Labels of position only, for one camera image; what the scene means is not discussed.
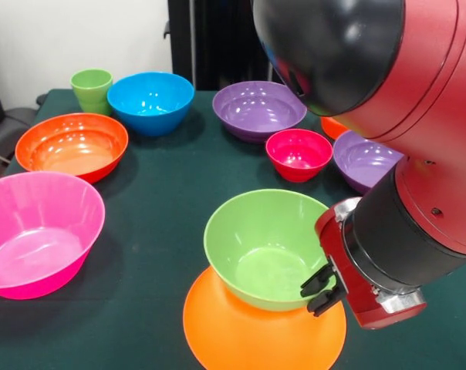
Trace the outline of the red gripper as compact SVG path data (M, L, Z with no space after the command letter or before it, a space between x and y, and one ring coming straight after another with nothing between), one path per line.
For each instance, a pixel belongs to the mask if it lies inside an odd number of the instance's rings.
M365 329L381 329L420 314L426 307L421 291L398 296L370 283L350 260L343 241L343 222L359 203L358 198L343 200L327 210L315 230L328 259L301 285L302 297L312 296L307 311L321 316L341 300L347 300L358 324ZM326 287L334 277L336 285Z

